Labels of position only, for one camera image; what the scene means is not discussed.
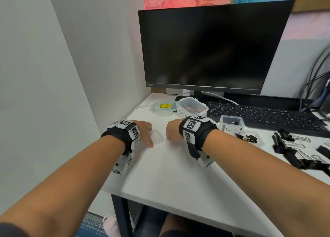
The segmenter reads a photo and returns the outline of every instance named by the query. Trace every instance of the pink object on floor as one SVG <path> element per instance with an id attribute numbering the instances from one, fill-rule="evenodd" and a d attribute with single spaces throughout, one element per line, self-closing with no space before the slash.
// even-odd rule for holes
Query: pink object on floor
<path id="1" fill-rule="evenodd" d="M 104 217 L 102 222 L 103 229 L 109 237 L 121 237 L 116 215 L 113 214 L 108 217 Z"/>

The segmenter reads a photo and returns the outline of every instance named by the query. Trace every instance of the yellow sticker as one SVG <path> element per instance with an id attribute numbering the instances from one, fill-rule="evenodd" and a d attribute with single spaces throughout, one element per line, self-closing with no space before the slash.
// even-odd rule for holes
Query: yellow sticker
<path id="1" fill-rule="evenodd" d="M 172 105 L 170 103 L 167 104 L 161 104 L 159 107 L 160 108 L 170 108 Z"/>

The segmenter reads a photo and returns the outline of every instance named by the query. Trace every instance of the monitor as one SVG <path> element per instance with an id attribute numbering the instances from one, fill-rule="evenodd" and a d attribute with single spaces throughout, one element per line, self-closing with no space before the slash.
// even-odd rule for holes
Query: monitor
<path id="1" fill-rule="evenodd" d="M 146 85 L 260 94 L 293 4 L 139 11 Z"/>

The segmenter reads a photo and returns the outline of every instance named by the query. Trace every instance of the white cable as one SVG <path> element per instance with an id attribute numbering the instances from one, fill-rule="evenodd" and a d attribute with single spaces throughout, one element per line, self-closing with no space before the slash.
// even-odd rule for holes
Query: white cable
<path id="1" fill-rule="evenodd" d="M 208 96 L 213 96 L 213 97 L 218 97 L 218 98 L 221 98 L 221 99 L 226 100 L 226 101 L 230 101 L 230 102 L 232 102 L 232 103 L 238 105 L 238 103 L 236 103 L 235 101 L 232 101 L 232 100 L 230 100 L 230 99 L 227 99 L 227 98 L 225 98 L 225 97 L 222 97 L 222 96 L 220 96 L 220 95 L 218 95 L 218 94 L 209 93 L 209 92 L 204 92 L 204 91 L 202 92 L 202 94 L 206 94 L 206 95 L 208 95 Z"/>
<path id="2" fill-rule="evenodd" d="M 166 101 L 166 100 L 169 100 L 169 99 L 176 98 L 176 97 L 178 97 L 178 96 L 180 96 L 180 95 L 189 94 L 189 93 L 192 93 L 192 92 L 193 92 L 193 91 L 185 92 L 185 93 L 179 94 L 179 95 L 177 95 L 177 96 L 173 96 L 173 97 L 171 97 L 171 98 L 167 98 L 167 99 L 163 99 L 163 100 L 159 100 L 159 101 Z M 138 109 L 138 108 L 141 108 L 141 107 L 152 106 L 155 102 L 159 102 L 159 101 L 154 101 L 153 103 L 150 103 L 150 104 L 147 104 L 147 105 L 138 106 L 138 107 L 136 107 L 135 109 Z"/>

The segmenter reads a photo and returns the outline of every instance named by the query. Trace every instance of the forearm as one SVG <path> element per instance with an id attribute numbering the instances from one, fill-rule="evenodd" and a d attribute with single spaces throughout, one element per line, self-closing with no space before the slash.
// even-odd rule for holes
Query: forearm
<path id="1" fill-rule="evenodd" d="M 329 234 L 326 223 L 321 226 L 320 217 L 330 217 L 330 186 L 219 130 L 208 135 L 203 150 L 285 236 L 322 236 L 318 231 Z M 316 220 L 318 229 L 311 227 Z"/>
<path id="2" fill-rule="evenodd" d="M 102 137 L 26 194 L 0 222 L 16 224 L 32 237 L 73 236 L 124 150 L 119 139 Z"/>

